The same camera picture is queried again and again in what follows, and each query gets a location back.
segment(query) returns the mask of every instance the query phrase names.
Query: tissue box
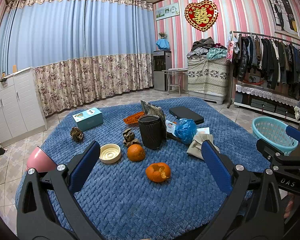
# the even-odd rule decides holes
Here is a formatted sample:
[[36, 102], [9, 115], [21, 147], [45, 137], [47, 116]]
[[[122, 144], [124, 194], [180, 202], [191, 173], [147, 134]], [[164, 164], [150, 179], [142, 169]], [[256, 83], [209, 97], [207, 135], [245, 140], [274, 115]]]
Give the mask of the tissue box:
[[75, 114], [72, 117], [76, 121], [77, 126], [81, 131], [88, 130], [103, 123], [102, 112], [95, 107]]

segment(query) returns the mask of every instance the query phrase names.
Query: lamp shade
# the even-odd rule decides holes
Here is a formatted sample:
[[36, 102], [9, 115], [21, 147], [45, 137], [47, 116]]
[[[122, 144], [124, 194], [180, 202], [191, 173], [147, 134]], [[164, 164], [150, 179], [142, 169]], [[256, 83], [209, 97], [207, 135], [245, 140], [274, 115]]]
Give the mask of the lamp shade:
[[26, 171], [30, 168], [35, 168], [37, 172], [47, 172], [54, 170], [56, 167], [56, 163], [44, 152], [44, 150], [37, 146], [28, 158]]

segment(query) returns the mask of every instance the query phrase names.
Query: black tablet case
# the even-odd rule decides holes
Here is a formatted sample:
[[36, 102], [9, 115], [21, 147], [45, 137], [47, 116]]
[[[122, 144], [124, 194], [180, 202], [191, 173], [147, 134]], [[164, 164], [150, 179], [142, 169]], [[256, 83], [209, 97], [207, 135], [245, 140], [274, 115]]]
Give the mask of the black tablet case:
[[170, 114], [174, 115], [176, 118], [186, 118], [194, 120], [195, 124], [203, 123], [204, 118], [195, 113], [194, 111], [190, 110], [185, 106], [177, 106], [169, 109]]

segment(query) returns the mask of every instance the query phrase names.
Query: blue rug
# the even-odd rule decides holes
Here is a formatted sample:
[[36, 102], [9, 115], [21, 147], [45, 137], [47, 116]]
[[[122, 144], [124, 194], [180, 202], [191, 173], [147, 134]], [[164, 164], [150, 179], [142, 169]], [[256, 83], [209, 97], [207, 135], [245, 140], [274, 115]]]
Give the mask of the blue rug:
[[[251, 171], [269, 167], [256, 149], [257, 140], [202, 99], [171, 98], [154, 104], [161, 106], [171, 121], [177, 119], [169, 114], [169, 108], [190, 108], [204, 116], [204, 123], [198, 127], [210, 127], [214, 144], [235, 164], [241, 163]], [[188, 147], [177, 141], [167, 140], [160, 150], [146, 148], [146, 158], [141, 162], [133, 163], [127, 158], [127, 148], [122, 143], [122, 132], [127, 125], [122, 119], [141, 110], [140, 104], [102, 108], [104, 123], [85, 131], [82, 143], [70, 137], [71, 127], [75, 126], [72, 115], [80, 110], [74, 111], [42, 145], [56, 163], [68, 163], [93, 139], [101, 146], [107, 143], [120, 146], [122, 158], [112, 165], [98, 161], [83, 189], [75, 194], [83, 211], [107, 240], [174, 239], [208, 223], [226, 197], [204, 161], [188, 156]], [[141, 141], [139, 128], [132, 129]], [[157, 162], [167, 163], [171, 168], [171, 178], [166, 182], [154, 183], [146, 177], [146, 167]], [[22, 183], [23, 179], [17, 190], [16, 205]], [[62, 226], [70, 229], [53, 192], [50, 197]]]

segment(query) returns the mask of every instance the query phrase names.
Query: pile of clothes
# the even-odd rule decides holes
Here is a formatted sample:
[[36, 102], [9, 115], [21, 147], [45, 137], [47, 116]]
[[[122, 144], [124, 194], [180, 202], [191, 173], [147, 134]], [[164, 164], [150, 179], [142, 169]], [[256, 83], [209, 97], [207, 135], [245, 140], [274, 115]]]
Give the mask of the pile of clothes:
[[288, 84], [290, 96], [300, 95], [300, 49], [291, 43], [239, 34], [234, 44], [234, 77], [243, 81], [251, 69], [260, 72], [268, 88]]
[[227, 49], [220, 43], [214, 43], [211, 37], [195, 41], [192, 44], [191, 51], [187, 54], [187, 58], [206, 57], [208, 60], [226, 57]]

